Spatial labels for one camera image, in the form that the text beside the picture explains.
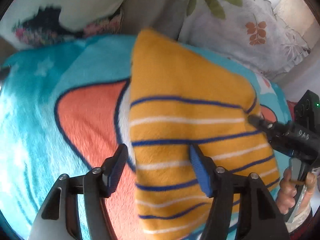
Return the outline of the person's right hand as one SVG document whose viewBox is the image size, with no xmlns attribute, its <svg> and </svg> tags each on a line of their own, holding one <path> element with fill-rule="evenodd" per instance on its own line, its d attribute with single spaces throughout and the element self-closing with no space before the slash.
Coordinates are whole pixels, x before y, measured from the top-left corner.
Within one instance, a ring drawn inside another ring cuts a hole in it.
<svg viewBox="0 0 320 240">
<path fill-rule="evenodd" d="M 302 213 L 309 206 L 310 200 L 315 192 L 317 187 L 317 177 L 313 173 L 308 173 L 305 180 L 305 186 L 306 193 L 296 215 Z M 276 198 L 276 205 L 283 215 L 287 214 L 289 209 L 294 207 L 296 194 L 297 190 L 295 185 L 291 183 L 291 170 L 288 167 L 285 169 L 283 179 L 280 181 L 280 190 L 278 191 Z"/>
</svg>

